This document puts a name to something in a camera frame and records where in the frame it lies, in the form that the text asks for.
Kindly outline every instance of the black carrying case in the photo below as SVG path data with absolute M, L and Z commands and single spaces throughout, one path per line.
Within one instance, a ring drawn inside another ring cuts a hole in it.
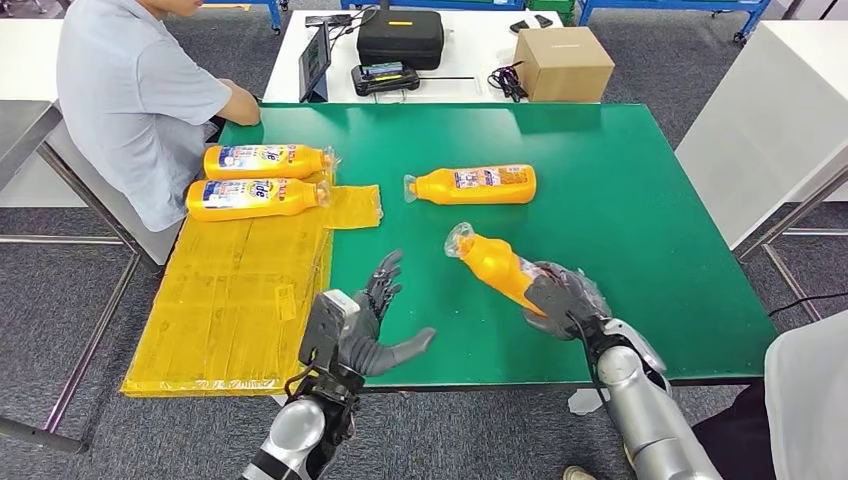
M 445 31 L 438 12 L 380 9 L 363 14 L 356 49 L 362 65 L 403 62 L 435 70 L 442 61 Z

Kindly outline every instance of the green table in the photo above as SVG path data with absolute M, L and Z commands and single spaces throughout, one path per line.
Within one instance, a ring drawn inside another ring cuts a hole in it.
M 370 386 L 589 381 L 579 342 L 536 331 L 518 305 L 445 256 L 445 237 L 463 221 L 524 258 L 583 269 L 654 346 L 670 379 L 763 373 L 774 329 L 642 105 L 268 105 L 259 126 L 228 126 L 221 143 L 332 145 L 339 184 L 380 185 L 382 224 L 336 233 L 331 284 L 353 293 L 403 248 L 405 288 L 381 340 L 425 326 L 437 334 L 427 353 Z M 406 173 L 512 162 L 536 168 L 528 205 L 404 203 Z

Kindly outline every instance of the yellow plastic bag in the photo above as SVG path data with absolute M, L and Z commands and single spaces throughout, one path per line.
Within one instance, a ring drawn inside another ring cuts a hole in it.
M 379 224 L 379 190 L 333 187 L 293 217 L 187 219 L 121 391 L 135 397 L 265 395 L 300 370 L 315 294 L 329 285 L 335 228 Z

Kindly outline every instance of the light blue shirt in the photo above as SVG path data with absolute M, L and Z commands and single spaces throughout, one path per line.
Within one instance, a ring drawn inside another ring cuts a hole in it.
M 185 217 L 203 124 L 229 87 L 135 0 L 76 0 L 62 26 L 59 104 L 80 152 L 158 232 Z

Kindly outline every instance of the humanoid robot hand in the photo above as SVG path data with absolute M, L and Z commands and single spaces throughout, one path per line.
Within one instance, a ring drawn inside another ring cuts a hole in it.
M 611 312 L 595 282 L 582 271 L 574 272 L 556 263 L 536 262 L 536 265 L 545 275 L 536 277 L 524 296 L 547 316 L 525 308 L 527 323 L 560 340 L 579 336 L 574 321 L 581 322 L 581 326 L 590 331 L 603 328 Z
M 400 283 L 395 283 L 395 278 L 401 273 L 399 263 L 402 258 L 403 252 L 395 250 L 380 262 L 365 289 L 353 296 L 359 305 L 359 313 L 345 322 L 339 335 L 341 364 L 361 375 L 381 375 L 424 353 L 436 334 L 435 329 L 427 327 L 392 347 L 377 341 L 386 310 L 402 288 Z

